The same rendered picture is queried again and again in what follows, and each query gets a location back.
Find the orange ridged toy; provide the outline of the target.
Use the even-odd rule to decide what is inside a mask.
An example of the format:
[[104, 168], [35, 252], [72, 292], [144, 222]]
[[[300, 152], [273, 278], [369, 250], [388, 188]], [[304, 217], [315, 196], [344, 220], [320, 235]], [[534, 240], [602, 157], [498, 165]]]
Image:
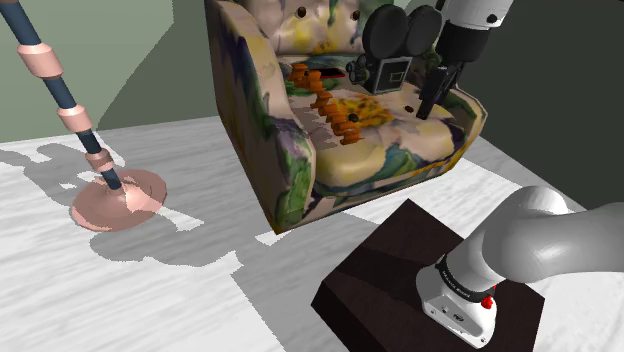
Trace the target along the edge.
[[336, 103], [331, 102], [333, 96], [323, 86], [319, 70], [309, 70], [305, 64], [295, 63], [291, 65], [291, 73], [287, 80], [296, 88], [306, 89], [316, 95], [316, 100], [310, 104], [310, 107], [326, 118], [326, 123], [332, 128], [333, 134], [340, 137], [342, 145], [354, 144], [362, 140], [361, 129], [355, 123], [356, 115], [347, 115], [338, 108]]

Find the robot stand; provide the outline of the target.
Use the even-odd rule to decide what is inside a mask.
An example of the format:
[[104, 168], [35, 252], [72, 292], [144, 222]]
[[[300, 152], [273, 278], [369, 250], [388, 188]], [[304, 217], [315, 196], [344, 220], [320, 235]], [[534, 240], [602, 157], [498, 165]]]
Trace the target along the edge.
[[543, 297], [504, 281], [492, 339], [475, 349], [422, 310], [419, 270], [461, 237], [407, 200], [320, 284], [311, 303], [349, 352], [533, 352]]

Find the pink and blue floor lamp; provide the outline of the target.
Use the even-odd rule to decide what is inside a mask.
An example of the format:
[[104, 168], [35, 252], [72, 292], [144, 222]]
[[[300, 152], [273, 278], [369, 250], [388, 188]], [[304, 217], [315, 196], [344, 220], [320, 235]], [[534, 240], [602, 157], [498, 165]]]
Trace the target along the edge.
[[72, 203], [75, 223], [91, 231], [113, 232], [150, 219], [166, 199], [164, 180], [145, 170], [115, 171], [115, 162], [94, 134], [86, 108], [75, 101], [64, 81], [64, 69], [56, 53], [41, 40], [20, 1], [0, 0], [0, 15], [18, 42], [21, 60], [45, 84], [57, 104], [58, 117], [78, 137], [87, 162], [99, 174]]

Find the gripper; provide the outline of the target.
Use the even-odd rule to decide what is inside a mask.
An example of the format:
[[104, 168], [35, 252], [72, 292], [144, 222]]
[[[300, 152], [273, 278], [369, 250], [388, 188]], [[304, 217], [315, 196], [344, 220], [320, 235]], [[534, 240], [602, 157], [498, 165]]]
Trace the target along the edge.
[[[465, 28], [449, 20], [445, 22], [435, 46], [443, 66], [435, 67], [427, 74], [419, 95], [421, 104], [417, 118], [426, 120], [433, 107], [444, 101], [451, 84], [452, 89], [457, 88], [465, 63], [479, 58], [488, 38], [488, 30]], [[458, 64], [457, 69], [447, 67], [454, 64]]]

